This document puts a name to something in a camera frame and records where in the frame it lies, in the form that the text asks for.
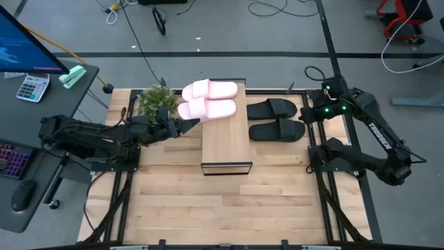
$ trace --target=black slide sandal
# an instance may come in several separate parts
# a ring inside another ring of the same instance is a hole
[[[268,124],[257,124],[248,130],[251,140],[260,142],[296,142],[305,134],[305,125],[290,119],[277,119]]]
[[[268,98],[263,102],[247,105],[247,118],[251,120],[290,118],[296,115],[297,111],[296,105],[289,100]]]

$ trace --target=potted plant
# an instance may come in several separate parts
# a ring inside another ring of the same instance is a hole
[[[157,124],[157,117],[162,106],[168,108],[170,115],[176,113],[178,104],[174,91],[166,86],[153,85],[139,95],[139,115],[149,117],[152,124]]]

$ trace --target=wooden tabletop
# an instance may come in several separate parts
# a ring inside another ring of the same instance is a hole
[[[107,125],[119,120],[120,110],[128,106],[130,91],[114,90]],[[294,102],[298,114],[293,119],[300,116],[300,95],[248,95],[247,104],[269,97]],[[324,125],[327,138],[348,142],[342,117]],[[317,127],[315,134],[320,144]],[[250,141],[253,166],[244,176],[203,176],[201,135],[202,126],[198,124],[182,137],[142,149],[133,179],[124,244],[157,244],[159,239],[167,244],[281,244],[285,239],[290,244],[327,243],[316,177],[305,172],[309,165],[307,131],[294,143]],[[91,187],[87,214],[93,226],[108,211],[114,175],[104,174]],[[344,213],[363,236],[371,238],[357,179],[341,172],[334,175]],[[119,213],[114,219],[112,239],[116,238]],[[330,216],[338,240],[331,209]],[[91,232],[83,218],[78,239],[84,240]]]

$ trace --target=monitor screen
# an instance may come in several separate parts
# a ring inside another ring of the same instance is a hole
[[[0,72],[63,73],[67,69],[0,6]]]

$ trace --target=pink slipper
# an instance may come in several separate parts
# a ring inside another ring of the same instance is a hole
[[[201,97],[178,107],[182,119],[199,118],[201,122],[233,116],[236,113],[236,103],[233,100],[209,101]]]
[[[211,100],[230,99],[237,94],[237,84],[233,82],[216,82],[209,79],[195,81],[182,91],[185,101],[205,97]]]

